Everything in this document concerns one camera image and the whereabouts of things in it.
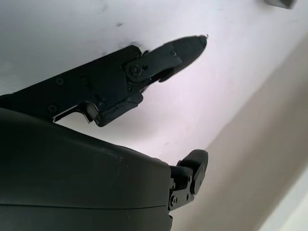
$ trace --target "white wall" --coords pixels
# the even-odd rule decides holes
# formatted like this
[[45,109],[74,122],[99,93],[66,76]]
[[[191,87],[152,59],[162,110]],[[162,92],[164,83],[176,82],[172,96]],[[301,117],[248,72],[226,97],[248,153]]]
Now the white wall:
[[[192,149],[208,147],[210,162],[203,188],[194,203],[177,212],[174,230],[187,230],[194,221],[196,230],[257,226],[250,220],[255,213],[260,220],[269,215],[262,202],[273,205],[265,193],[257,200],[257,212],[241,212],[246,208],[243,198],[258,198],[256,193],[260,193],[253,190],[248,176],[257,177],[262,161],[267,160],[265,154],[258,158],[253,147],[262,148],[258,142],[263,144],[262,137],[278,126],[277,121],[291,121],[280,118],[280,112],[288,111],[304,87],[306,63],[292,69],[295,76],[279,67],[305,38],[307,13],[304,0],[291,11],[265,5],[262,0],[192,0],[189,4],[183,0],[2,0],[0,94],[131,43],[145,50],[182,36],[208,34],[202,57],[168,82],[150,87],[137,109],[104,128],[86,124],[80,115],[71,115],[61,124],[171,164]],[[270,89],[265,90],[267,97],[261,93],[256,103],[249,101],[264,84]],[[256,105],[239,113],[245,104],[248,108]],[[305,132],[298,124],[290,122],[289,126]],[[270,152],[274,144],[264,144],[262,153]],[[268,170],[263,178],[271,179],[271,174],[275,176]],[[233,188],[232,182],[238,185]],[[242,197],[237,196],[239,189]]]

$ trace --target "scratch on black surface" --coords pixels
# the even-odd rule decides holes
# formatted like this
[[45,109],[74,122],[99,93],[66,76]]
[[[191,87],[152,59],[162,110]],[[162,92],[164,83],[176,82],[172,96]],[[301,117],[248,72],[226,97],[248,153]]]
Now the scratch on black surface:
[[122,26],[124,23],[117,23],[116,24],[116,27],[120,27],[120,26]]

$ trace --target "bolt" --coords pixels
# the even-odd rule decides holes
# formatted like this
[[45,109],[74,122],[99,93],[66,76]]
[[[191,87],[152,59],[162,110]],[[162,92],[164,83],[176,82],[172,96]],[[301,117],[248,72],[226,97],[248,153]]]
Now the bolt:
[[54,104],[50,104],[48,105],[47,110],[51,113],[55,113],[56,111],[58,111],[58,107]]
[[178,202],[178,198],[176,196],[173,196],[171,198],[171,206],[174,206]]
[[132,66],[129,70],[134,76],[139,76],[142,74],[142,69],[138,65]]
[[174,52],[174,50],[172,50],[172,51],[170,52],[170,54],[171,54],[172,56],[177,56],[177,54]]
[[61,77],[57,77],[56,78],[56,84],[63,85],[64,84],[64,80]]

